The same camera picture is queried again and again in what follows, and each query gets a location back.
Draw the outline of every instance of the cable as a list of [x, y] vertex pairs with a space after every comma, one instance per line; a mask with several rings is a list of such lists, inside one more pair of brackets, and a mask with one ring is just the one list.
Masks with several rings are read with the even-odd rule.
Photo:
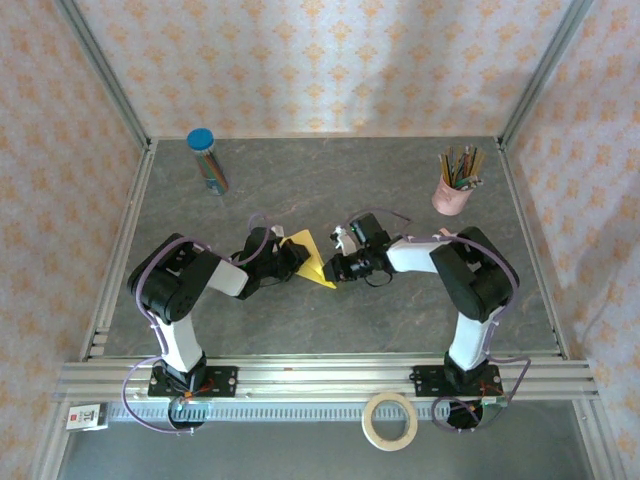
[[267, 283], [266, 285], [260, 284], [260, 288], [274, 287], [276, 285], [280, 285], [284, 280], [278, 280], [275, 282]]
[[[511, 402], [511, 400], [513, 399], [513, 396], [518, 391], [518, 387], [520, 386], [520, 383], [522, 383], [522, 380], [524, 379], [524, 376], [526, 375], [527, 370], [529, 370], [529, 367], [531, 366], [531, 358], [529, 358], [527, 356], [522, 356], [522, 357], [517, 357], [517, 358], [513, 358], [513, 359], [497, 359], [495, 357], [492, 357], [489, 354], [489, 351], [490, 351], [489, 347], [491, 345], [491, 340], [493, 339], [493, 335], [495, 334], [495, 330], [498, 327], [498, 325], [500, 325], [500, 318], [503, 315], [505, 315], [513, 307], [513, 305], [515, 303], [515, 298], [516, 298], [517, 292], [518, 292], [518, 282], [516, 282], [516, 279], [515, 279], [515, 277], [513, 275], [513, 272], [511, 272], [511, 269], [509, 269], [507, 264], [498, 255], [496, 255], [494, 252], [492, 252], [491, 250], [489, 250], [485, 246], [480, 245], [479, 243], [474, 242], [473, 240], [469, 240], [467, 238], [462, 238], [462, 237], [457, 237], [457, 236], [436, 236], [436, 237], [415, 238], [415, 237], [409, 237], [407, 235], [403, 235], [403, 238], [405, 240], [407, 240], [409, 243], [436, 243], [436, 242], [451, 241], [451, 242], [459, 242], [459, 243], [463, 243], [463, 244], [469, 245], [470, 247], [475, 248], [476, 250], [482, 252], [487, 257], [489, 257], [491, 260], [493, 260], [502, 269], [504, 274], [507, 276], [507, 279], [509, 280], [509, 283], [511, 284], [511, 289], [512, 289], [513, 293], [511, 295], [511, 297], [509, 298], [509, 300], [507, 301], [507, 304], [504, 306], [504, 308], [502, 310], [500, 310], [496, 314], [496, 316], [493, 317], [493, 319], [491, 320], [491, 325], [489, 325], [489, 328], [487, 329], [487, 335], [485, 336], [484, 342], [482, 343], [482, 352], [485, 355], [487, 355], [487, 359], [489, 361], [492, 361], [494, 363], [513, 363], [513, 362], [517, 362], [517, 361], [526, 361], [527, 362], [525, 364], [524, 368], [522, 369], [522, 372], [520, 373], [520, 376], [516, 380], [516, 383], [515, 383], [513, 389], [511, 390], [511, 393], [506, 396], [507, 404], [509, 404]], [[432, 418], [433, 423], [438, 428], [440, 428], [441, 430], [444, 430], [446, 432], [449, 432], [449, 433], [471, 433], [471, 432], [475, 432], [478, 428], [486, 428], [486, 427], [490, 426], [491, 424], [493, 424], [493, 422], [495, 422], [495, 420], [505, 410], [505, 409], [500, 410], [495, 417], [493, 417], [491, 420], [489, 420], [486, 424], [482, 425], [482, 427], [476, 427], [476, 428], [471, 428], [471, 429], [468, 429], [468, 430], [463, 430], [463, 429], [454, 428], [454, 427], [446, 427], [443, 423], [441, 423], [439, 420], [436, 419], [435, 409], [438, 406], [438, 404], [440, 402], [444, 401], [444, 400], [449, 400], [449, 401], [456, 402], [456, 403], [462, 405], [469, 413], [471, 413], [471, 415], [472, 415], [472, 417], [474, 418], [475, 421], [478, 421], [478, 419], [477, 419], [477, 416], [474, 414], [473, 410], [471, 409], [471, 406], [468, 403], [460, 400], [457, 397], [439, 397], [431, 404], [431, 418]]]
[[409, 217], [407, 217], [406, 215], [403, 215], [401, 213], [398, 213], [398, 212], [396, 212], [394, 210], [390, 210], [388, 208], [382, 208], [382, 207], [368, 207], [368, 208], [364, 208], [362, 210], [359, 210], [356, 213], [354, 213], [351, 216], [349, 216], [347, 218], [347, 220], [340, 226], [346, 230], [345, 225], [349, 225], [351, 222], [353, 222], [360, 215], [363, 215], [365, 213], [372, 213], [372, 212], [387, 213], [389, 215], [393, 215], [395, 217], [401, 218], [402, 220], [407, 222], [407, 223], [405, 223], [404, 227], [402, 227], [403, 229], [407, 228], [409, 225], [411, 225], [413, 223], [413, 220], [411, 220]]
[[256, 258], [258, 255], [260, 255], [260, 252], [262, 252], [262, 250], [264, 249], [264, 246], [267, 244], [267, 240], [269, 240], [269, 232], [271, 231], [271, 226], [269, 225], [269, 221], [267, 220], [267, 216], [264, 215], [263, 213], [254, 213], [253, 215], [251, 215], [251, 217], [249, 218], [249, 224], [248, 224], [248, 228], [249, 228], [249, 234], [251, 234], [251, 230], [252, 225], [253, 225], [253, 221], [256, 218], [262, 218], [264, 220], [265, 225], [265, 229], [264, 229], [264, 238], [262, 239], [262, 243], [260, 244], [260, 246], [258, 247], [258, 249], [253, 252], [249, 257], [245, 258], [244, 260], [241, 260], [239, 262], [236, 262], [235, 260], [231, 260], [231, 265], [235, 265], [236, 267], [241, 267], [242, 265], [246, 265], [247, 263], [249, 263], [251, 260], [253, 260], [254, 258]]
[[[522, 361], [526, 361], [527, 362], [527, 363], [525, 363], [524, 367], [522, 368], [522, 372], [520, 372], [520, 376], [518, 376], [518, 379], [516, 380], [516, 383], [514, 384], [513, 388], [511, 389], [511, 392], [509, 392], [509, 394], [505, 395], [505, 398], [507, 400], [507, 405], [508, 405], [509, 403], [511, 403], [511, 400], [513, 399], [513, 397], [515, 396], [516, 392], [518, 391], [518, 388], [520, 387], [520, 384], [522, 383], [522, 380], [524, 379], [524, 376], [527, 374], [527, 370], [529, 370], [529, 367], [531, 366], [531, 358], [529, 358], [527, 356], [508, 358], [508, 359], [498, 359], [498, 358], [494, 358], [494, 357], [491, 357], [491, 356], [488, 357], [488, 358], [492, 362], [503, 363], [503, 364], [504, 363], [522, 362]], [[449, 432], [449, 433], [473, 433], [476, 430], [488, 428], [490, 425], [493, 424], [493, 422], [495, 422], [498, 419], [498, 417], [500, 417], [500, 415], [502, 415], [502, 412], [504, 412], [505, 409], [506, 409], [506, 408], [501, 409], [496, 414], [495, 417], [490, 419], [484, 425], [480, 425], [480, 426], [475, 427], [475, 428], [470, 428], [468, 430], [463, 430], [463, 429], [455, 428], [455, 427], [447, 427], [447, 426], [445, 426], [444, 423], [440, 422], [440, 420], [438, 420], [436, 418], [436, 407], [438, 406], [438, 404], [440, 402], [443, 402], [445, 400], [448, 400], [450, 402], [455, 402], [455, 403], [458, 403], [458, 404], [462, 405], [471, 414], [471, 416], [474, 418], [474, 420], [476, 422], [478, 422], [478, 423], [480, 423], [480, 422], [478, 421], [478, 417], [474, 414], [473, 410], [471, 409], [471, 406], [467, 402], [464, 402], [463, 400], [460, 400], [457, 397], [448, 397], [448, 396], [447, 397], [439, 397], [431, 404], [431, 421], [440, 430], [443, 430], [443, 431]]]
[[389, 275], [389, 279], [385, 283], [371, 283], [369, 280], [367, 280], [367, 278], [370, 277], [371, 275], [367, 275], [366, 277], [362, 277], [362, 278], [364, 279], [365, 283], [370, 287], [373, 287], [373, 288], [384, 287], [385, 285], [389, 285], [391, 283], [391, 280], [393, 280], [392, 273], [389, 273], [389, 272], [384, 272], [384, 273]]
[[158, 433], [167, 433], [167, 434], [171, 434], [171, 435], [180, 435], [181, 433], [184, 433], [186, 431], [191, 431], [191, 434], [193, 434], [193, 432], [195, 432], [195, 428], [191, 427], [188, 429], [184, 429], [184, 430], [176, 430], [176, 429], [169, 429], [169, 428], [162, 428], [162, 427], [157, 427], [145, 420], [143, 420], [142, 418], [140, 418], [138, 415], [136, 415], [133, 411], [133, 409], [131, 408], [131, 406], [129, 405], [129, 402], [127, 402], [127, 384], [129, 383], [129, 380], [131, 379], [131, 376], [133, 375], [133, 372], [135, 372], [138, 368], [140, 368], [142, 365], [146, 365], [149, 363], [155, 363], [158, 360], [162, 360], [162, 356], [158, 355], [157, 357], [152, 357], [152, 358], [146, 358], [138, 363], [136, 363], [131, 370], [129, 370], [129, 373], [127, 373], [127, 376], [124, 377], [124, 382], [122, 382], [122, 391], [120, 392], [120, 399], [122, 400], [122, 404], [124, 405], [125, 410], [129, 413], [129, 415], [131, 415], [131, 418], [133, 418], [136, 422], [138, 422], [140, 425], [142, 425], [143, 427], [146, 427], [150, 430], [153, 430], [154, 432], [158, 432]]
[[[247, 258], [247, 259], [245, 259], [245, 260], [243, 260], [241, 262], [233, 262], [232, 261], [232, 262], [230, 262], [232, 265], [241, 266], [241, 265], [244, 265], [246, 263], [249, 263], [251, 260], [256, 258], [260, 254], [260, 252], [264, 249], [264, 246], [266, 245], [267, 240], [269, 238], [269, 230], [270, 230], [270, 227], [268, 226], [268, 222], [267, 222], [267, 217], [265, 215], [263, 215], [262, 213], [254, 213], [249, 218], [249, 225], [248, 225], [249, 233], [251, 233], [253, 221], [258, 217], [262, 218], [267, 223], [267, 228], [265, 229], [265, 236], [264, 236], [264, 239], [262, 241], [262, 244], [260, 245], [260, 247], [258, 247], [258, 249], [249, 258]], [[200, 242], [199, 240], [197, 240], [197, 239], [195, 239], [193, 237], [180, 237], [180, 238], [177, 238], [176, 240], [174, 240], [172, 242], [169, 242], [164, 248], [162, 248], [162, 250], [160, 250], [158, 252], [158, 254], [145, 267], [145, 269], [142, 271], [142, 274], [140, 275], [140, 278], [138, 279], [138, 283], [136, 285], [135, 301], [136, 301], [136, 306], [138, 307], [138, 310], [140, 310], [140, 313], [142, 313], [142, 315], [151, 324], [151, 328], [153, 329], [153, 331], [154, 331], [154, 333], [156, 335], [156, 338], [158, 339], [158, 343], [160, 344], [160, 350], [162, 352], [162, 355], [159, 355], [159, 356], [156, 356], [156, 357], [152, 357], [152, 358], [148, 358], [148, 359], [142, 360], [141, 362], [135, 364], [131, 368], [131, 370], [129, 371], [127, 376], [125, 377], [124, 382], [122, 382], [122, 392], [121, 392], [121, 395], [120, 395], [120, 398], [122, 399], [122, 404], [124, 405], [125, 410], [129, 413], [129, 415], [131, 415], [131, 417], [136, 422], [138, 422], [143, 427], [149, 428], [149, 429], [151, 429], [151, 430], [153, 430], [155, 432], [167, 433], [167, 434], [172, 434], [172, 435], [179, 435], [180, 433], [182, 433], [183, 431], [186, 431], [186, 430], [190, 430], [191, 433], [193, 434], [193, 432], [195, 432], [195, 428], [194, 427], [190, 427], [190, 428], [184, 429], [184, 430], [170, 430], [170, 429], [167, 429], [167, 428], [156, 427], [155, 425], [152, 425], [152, 424], [146, 422], [145, 420], [140, 418], [138, 415], [136, 415], [134, 413], [134, 411], [132, 410], [132, 408], [129, 406], [129, 403], [127, 402], [127, 398], [126, 398], [126, 389], [127, 389], [127, 383], [131, 379], [131, 376], [133, 375], [133, 372], [135, 372], [142, 365], [146, 365], [148, 363], [155, 363], [155, 362], [157, 362], [159, 360], [163, 360], [163, 356], [164, 355], [168, 355], [168, 353], [169, 353], [169, 347], [167, 345], [167, 339], [165, 338], [164, 334], [162, 333], [162, 330], [160, 330], [160, 325], [158, 324], [158, 321], [156, 320], [156, 318], [150, 312], [148, 312], [144, 308], [144, 305], [142, 304], [142, 289], [144, 288], [144, 285], [147, 282], [147, 279], [149, 278], [149, 275], [151, 274], [153, 269], [158, 265], [158, 263], [160, 263], [162, 261], [162, 259], [165, 257], [165, 255], [167, 255], [171, 250], [173, 250], [177, 246], [183, 245], [185, 243], [193, 243], [194, 245], [202, 248], [203, 250], [209, 250], [210, 252], [214, 253], [218, 257], [224, 258], [222, 255], [214, 252], [209, 245], [207, 245], [207, 244], [205, 244], [203, 242]], [[170, 422], [170, 424], [174, 424], [174, 422], [173, 422], [173, 420], [171, 418], [169, 418], [169, 422]]]

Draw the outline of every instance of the glass panel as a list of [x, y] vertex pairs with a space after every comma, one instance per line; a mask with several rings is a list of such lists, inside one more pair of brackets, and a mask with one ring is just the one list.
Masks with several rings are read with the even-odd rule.
[[72, 435], [62, 480], [590, 479], [571, 402], [516, 402], [485, 431], [421, 422], [411, 445], [382, 452], [359, 422], [217, 422], [174, 437], [133, 423]]

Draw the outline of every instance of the cylindrical container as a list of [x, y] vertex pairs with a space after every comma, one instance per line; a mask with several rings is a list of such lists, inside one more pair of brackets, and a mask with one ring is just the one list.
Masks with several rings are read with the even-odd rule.
[[196, 156], [198, 168], [207, 188], [216, 195], [222, 195], [229, 190], [229, 183], [224, 177], [215, 153], [215, 139], [211, 130], [207, 128], [192, 130], [187, 136], [187, 143]]
[[455, 188], [451, 188], [445, 183], [441, 175], [436, 193], [434, 193], [431, 198], [431, 203], [433, 203], [435, 209], [443, 215], [457, 215], [464, 208], [472, 192], [473, 189], [456, 190]]

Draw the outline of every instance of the small card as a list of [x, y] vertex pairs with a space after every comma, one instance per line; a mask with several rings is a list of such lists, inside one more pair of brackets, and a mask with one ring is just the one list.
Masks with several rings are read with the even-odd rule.
[[69, 409], [67, 431], [102, 430], [107, 428], [109, 404], [77, 405]]

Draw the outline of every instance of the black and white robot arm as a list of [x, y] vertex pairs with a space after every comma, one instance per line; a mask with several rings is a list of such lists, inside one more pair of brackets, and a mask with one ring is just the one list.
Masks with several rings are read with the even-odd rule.
[[[444, 360], [447, 380], [463, 387], [477, 379], [487, 364], [493, 320], [515, 293], [512, 280], [516, 286], [519, 282], [516, 272], [489, 239], [476, 227], [442, 240], [391, 239], [370, 213], [354, 220], [351, 231], [361, 248], [355, 250], [351, 246], [353, 241], [349, 243], [345, 238], [349, 236], [346, 229], [336, 228], [331, 238], [342, 253], [325, 265], [325, 277], [349, 281], [366, 278], [376, 270], [389, 275], [411, 271], [439, 275], [458, 310], [455, 336]], [[502, 265], [463, 242], [491, 252], [491, 257], [497, 257]], [[510, 271], [511, 279], [503, 267]]]
[[[171, 235], [131, 274], [127, 287], [136, 295], [143, 272], [165, 247], [182, 238]], [[191, 309], [205, 288], [226, 295], [241, 294], [249, 275], [193, 242], [177, 244], [163, 255], [144, 281], [140, 300], [160, 330], [162, 360], [167, 374], [184, 390], [195, 391], [204, 381], [206, 356], [196, 340]]]
[[205, 288], [244, 300], [258, 290], [262, 279], [287, 281], [309, 258], [306, 247], [282, 241], [281, 232], [279, 226], [252, 229], [243, 250], [232, 255], [237, 265], [173, 234], [129, 277], [130, 293], [159, 330], [164, 372], [180, 390], [197, 391], [207, 380], [206, 356], [190, 315]]

